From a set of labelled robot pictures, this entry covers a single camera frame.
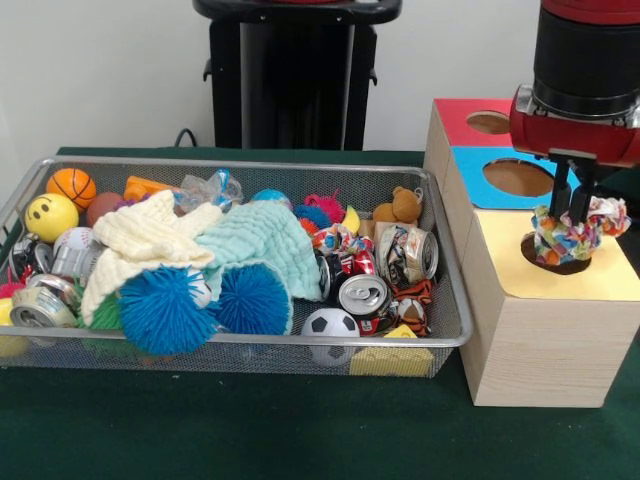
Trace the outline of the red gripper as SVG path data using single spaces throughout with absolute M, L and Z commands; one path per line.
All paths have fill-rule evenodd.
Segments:
M 549 215 L 555 219 L 569 208 L 573 224 L 586 221 L 595 187 L 596 164 L 630 168 L 639 163 L 638 106 L 613 118 L 576 119 L 552 112 L 537 102 L 532 86 L 521 85 L 511 104 L 509 125 L 515 150 L 550 158 L 556 165 L 549 206 Z M 580 185 L 572 198 L 568 160 L 554 155 L 584 160 L 574 162 Z

